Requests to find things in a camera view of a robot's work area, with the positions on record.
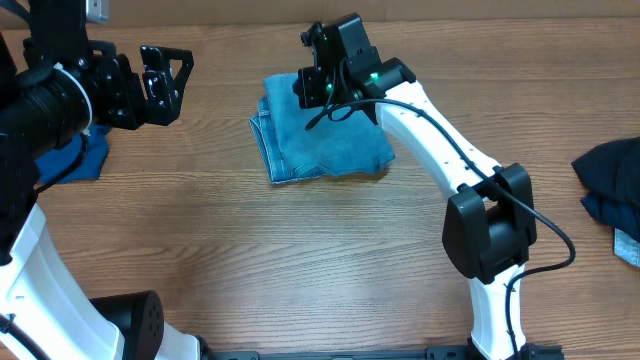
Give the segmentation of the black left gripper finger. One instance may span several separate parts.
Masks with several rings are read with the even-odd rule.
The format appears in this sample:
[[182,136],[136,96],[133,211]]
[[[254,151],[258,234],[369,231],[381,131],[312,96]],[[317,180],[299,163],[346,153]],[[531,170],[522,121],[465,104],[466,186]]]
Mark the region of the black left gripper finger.
[[175,82],[182,104],[186,83],[194,67],[193,54],[189,50],[143,45],[140,47],[144,73],[166,72]]
[[143,74],[143,83],[147,94],[145,121],[170,125],[179,117],[181,106],[174,80],[166,72],[150,71]]

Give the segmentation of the light blue denim jeans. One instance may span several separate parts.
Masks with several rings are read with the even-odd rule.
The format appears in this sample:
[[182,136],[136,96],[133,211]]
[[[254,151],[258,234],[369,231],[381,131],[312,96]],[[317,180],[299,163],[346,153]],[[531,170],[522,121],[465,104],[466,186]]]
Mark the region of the light blue denim jeans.
[[323,176],[377,174],[394,159],[384,131],[356,112],[342,122],[324,117],[312,129],[305,126],[319,107],[302,109],[293,92],[297,76],[278,74],[263,80],[265,96],[249,125],[274,185]]

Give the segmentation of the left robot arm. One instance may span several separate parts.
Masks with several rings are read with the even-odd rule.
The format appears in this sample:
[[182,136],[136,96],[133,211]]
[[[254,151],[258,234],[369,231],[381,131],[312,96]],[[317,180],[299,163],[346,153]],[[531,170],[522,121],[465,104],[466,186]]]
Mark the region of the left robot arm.
[[97,125],[167,126],[181,112],[190,51],[144,45],[136,73],[89,38],[103,1],[5,1],[28,29],[18,69],[1,52],[1,344],[18,359],[206,359],[199,336],[172,326],[152,290],[91,298],[49,229],[59,184],[89,155]]

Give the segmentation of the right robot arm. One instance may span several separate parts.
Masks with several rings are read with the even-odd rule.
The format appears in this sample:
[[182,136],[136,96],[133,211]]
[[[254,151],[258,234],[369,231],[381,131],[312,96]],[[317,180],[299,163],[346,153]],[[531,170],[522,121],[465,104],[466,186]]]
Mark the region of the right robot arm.
[[300,38],[314,64],[299,70],[293,91],[301,107],[323,109],[306,127],[361,111],[413,154],[446,200],[443,247],[469,281],[469,356],[526,358],[517,278],[536,240],[527,172],[503,167],[462,136],[400,59],[381,60],[358,14],[315,22]]

